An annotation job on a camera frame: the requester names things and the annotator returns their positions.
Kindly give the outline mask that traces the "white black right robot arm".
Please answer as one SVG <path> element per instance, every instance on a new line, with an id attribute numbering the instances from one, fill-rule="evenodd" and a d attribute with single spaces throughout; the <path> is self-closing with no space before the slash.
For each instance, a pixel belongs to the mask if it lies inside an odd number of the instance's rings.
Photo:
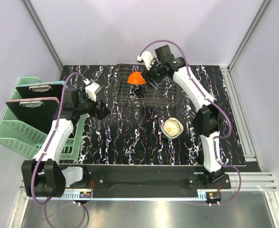
<path id="1" fill-rule="evenodd" d="M 178 84 L 190 98 L 196 111 L 192 121 L 194 132 L 201 138 L 204 153 L 204 174 L 201 181 L 208 188 L 214 188 L 224 176 L 220 159 L 220 126 L 223 122 L 221 103 L 209 94 L 194 76 L 185 56 L 175 57 L 168 45 L 155 49 L 154 57 L 148 51 L 141 51 L 137 59 L 145 64 L 143 78 L 153 88 L 168 76 Z"/>

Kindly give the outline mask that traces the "orange bowl white inside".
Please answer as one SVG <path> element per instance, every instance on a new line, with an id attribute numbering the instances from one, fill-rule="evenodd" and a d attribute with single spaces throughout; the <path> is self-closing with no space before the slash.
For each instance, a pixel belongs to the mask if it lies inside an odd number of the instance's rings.
<path id="1" fill-rule="evenodd" d="M 146 80 L 141 75 L 141 72 L 132 72 L 127 79 L 127 83 L 130 85 L 144 85 Z"/>

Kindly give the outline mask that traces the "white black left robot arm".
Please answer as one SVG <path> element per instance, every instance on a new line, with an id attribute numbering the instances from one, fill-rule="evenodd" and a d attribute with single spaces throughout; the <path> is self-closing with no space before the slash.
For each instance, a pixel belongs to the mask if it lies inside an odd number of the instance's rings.
<path id="1" fill-rule="evenodd" d="M 103 101 L 97 102 L 101 87 L 91 83 L 85 89 L 68 88 L 62 92 L 58 111 L 54 116 L 49 134 L 32 160 L 21 165 L 26 193 L 36 200 L 38 197 L 50 200 L 61 197 L 66 187 L 76 184 L 85 188 L 90 176 L 80 166 L 59 167 L 60 155 L 65 143 L 73 133 L 82 115 L 104 119 L 110 110 Z"/>

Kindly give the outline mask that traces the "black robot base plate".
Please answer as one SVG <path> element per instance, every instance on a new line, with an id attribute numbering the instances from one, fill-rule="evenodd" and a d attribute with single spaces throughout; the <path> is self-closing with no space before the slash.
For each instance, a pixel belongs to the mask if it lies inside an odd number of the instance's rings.
<path id="1" fill-rule="evenodd" d="M 68 188 L 88 189 L 93 184 L 94 189 L 106 189 L 112 186 L 165 186 L 174 185 L 191 189 L 222 189 L 231 188 L 229 176 L 226 174 L 216 182 L 207 183 L 202 173 L 165 173 L 165 172 L 113 172 L 86 173 L 83 179 Z"/>

